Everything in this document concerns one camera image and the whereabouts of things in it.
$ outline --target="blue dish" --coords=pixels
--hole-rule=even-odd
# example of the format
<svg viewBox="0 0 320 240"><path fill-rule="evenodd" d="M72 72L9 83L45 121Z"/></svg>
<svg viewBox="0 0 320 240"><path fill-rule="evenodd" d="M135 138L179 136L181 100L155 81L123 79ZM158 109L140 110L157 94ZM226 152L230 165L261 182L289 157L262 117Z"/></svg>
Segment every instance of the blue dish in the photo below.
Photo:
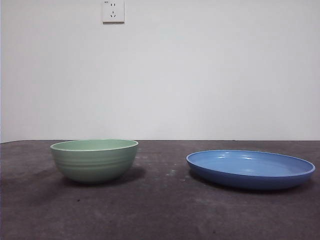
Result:
<svg viewBox="0 0 320 240"><path fill-rule="evenodd" d="M186 160L196 174L211 182L252 190L291 188L307 181L316 169L297 157L261 151L199 151Z"/></svg>

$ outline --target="ridged bowl exterior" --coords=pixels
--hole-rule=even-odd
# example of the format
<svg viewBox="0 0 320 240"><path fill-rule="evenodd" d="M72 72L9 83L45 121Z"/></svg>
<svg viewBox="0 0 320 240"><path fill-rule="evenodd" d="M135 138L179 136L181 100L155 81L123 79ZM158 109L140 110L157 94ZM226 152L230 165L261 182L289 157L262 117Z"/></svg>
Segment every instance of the ridged bowl exterior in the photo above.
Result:
<svg viewBox="0 0 320 240"><path fill-rule="evenodd" d="M52 149L57 169L67 178L86 184L103 183L124 174L133 164L138 146L96 151Z"/></svg>

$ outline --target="plate rim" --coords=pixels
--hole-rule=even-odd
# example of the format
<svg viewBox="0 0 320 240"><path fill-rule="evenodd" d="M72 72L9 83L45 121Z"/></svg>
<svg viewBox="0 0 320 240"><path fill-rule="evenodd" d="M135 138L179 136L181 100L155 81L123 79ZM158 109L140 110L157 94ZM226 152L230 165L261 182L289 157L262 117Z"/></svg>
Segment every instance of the plate rim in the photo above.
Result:
<svg viewBox="0 0 320 240"><path fill-rule="evenodd" d="M199 165L196 165L194 163L192 163L190 160L189 160L189 157L192 156L192 155L195 155L195 154L199 154L199 153L205 153L205 152L217 152L217 151L223 151L223 152L251 152L251 153L262 153L262 154L271 154L271 155L278 155L278 156L284 156L284 157L289 157L289 158L293 158L293 159L297 159L297 160L300 160L300 161L303 161L307 164L310 164L312 166L312 169L309 170L309 171L305 171L303 173L297 173L297 174L287 174L287 175L254 175L254 174L241 174L241 173L234 173L234 172L228 172L228 171L219 171L219 170L216 170L216 169L210 169L210 168L207 168L207 167L203 167L203 166L199 166ZM290 156L290 155L285 155L285 154L280 154L280 153L274 153L274 152L267 152L267 151L252 151L252 150L228 150L228 149L216 149L216 150L204 150L204 151L196 151L196 152L193 152L193 153L190 153L188 156L186 156L186 161L195 166L195 167L198 167L198 168L201 168L201 169L206 169L206 170L210 170L210 171L214 171L214 172L217 172L217 173L224 173L224 174L231 174L231 175L238 175L238 176L246 176L246 177L259 177L259 178L285 178L285 177L297 177L297 176L303 176L303 175L308 175L308 174L312 174L315 170L316 170L316 167L315 165L312 163L312 162L309 162L307 160L304 160L302 158L299 158L299 157L295 157L295 156Z"/></svg>

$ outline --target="bowl rim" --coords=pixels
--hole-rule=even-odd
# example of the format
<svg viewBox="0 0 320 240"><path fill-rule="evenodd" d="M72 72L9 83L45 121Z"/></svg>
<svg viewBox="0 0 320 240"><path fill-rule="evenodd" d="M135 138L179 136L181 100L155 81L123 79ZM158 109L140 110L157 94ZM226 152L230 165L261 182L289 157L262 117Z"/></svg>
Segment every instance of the bowl rim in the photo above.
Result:
<svg viewBox="0 0 320 240"><path fill-rule="evenodd" d="M127 141L127 142L133 142L133 145L130 146L124 146L124 147L116 147L116 148L109 148L109 149L99 149L99 150L72 150L72 149L61 149L57 148L55 145L63 144L63 143L69 143L69 142L84 142L84 141L97 141L97 140L117 140L117 141ZM56 142L50 146L50 149L56 150L56 151L63 151L63 152L100 152L100 151L112 151L112 150L118 150L118 149L128 149L135 146L138 146L139 142L135 140L128 140L128 139L117 139L117 138L102 138L102 139L82 139L82 140L70 140L70 141L61 141Z"/></svg>
<svg viewBox="0 0 320 240"><path fill-rule="evenodd" d="M293 159L297 159L300 160L302 162L305 162L309 165L311 165L311 170L309 171L305 171L302 173L296 173L296 174L284 174L284 175L258 175L258 174L241 174L241 173L235 173L235 172L229 172L229 171L220 171L220 170L216 170L216 169L210 169L207 167L203 167L203 166L199 166L193 162L191 162L191 160L189 159L189 157L191 157L192 155L196 155L199 153L204 153L204 152L218 152L218 151L223 151L223 152L253 152L253 153L262 153L262 154L271 154L271 155L278 155L278 156L283 156L283 157L289 157L289 158L293 158ZM230 149L216 149L216 150L205 150L205 151L196 151L193 153L190 153L188 156L186 156L186 161L193 165L196 166L198 168L202 168L202 169L207 169L210 171L215 171L215 172L219 172L219 173L224 173L224 174L231 174L231 175L239 175L239 176L247 176L247 177L259 177L259 178L280 178L280 177L296 177L296 176L302 176L302 175L307 175L307 174L311 174L316 170L316 167L313 163L304 160L302 158L299 157L295 157L295 156L290 156L290 155L285 155L285 154L280 154L280 153L274 153L274 152L267 152L267 151L252 151L252 150L230 150Z"/></svg>

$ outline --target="table surface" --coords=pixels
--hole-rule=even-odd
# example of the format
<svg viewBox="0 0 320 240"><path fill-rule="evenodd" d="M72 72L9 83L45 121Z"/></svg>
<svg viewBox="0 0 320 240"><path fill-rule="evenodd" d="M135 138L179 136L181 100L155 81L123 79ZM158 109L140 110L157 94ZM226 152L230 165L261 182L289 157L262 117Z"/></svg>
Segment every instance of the table surface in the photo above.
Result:
<svg viewBox="0 0 320 240"><path fill-rule="evenodd" d="M1 144L2 240L319 240L320 173L301 186L247 191L194 175L204 150L274 152L320 166L320 141L140 140L121 178L83 185L56 169L59 140Z"/></svg>

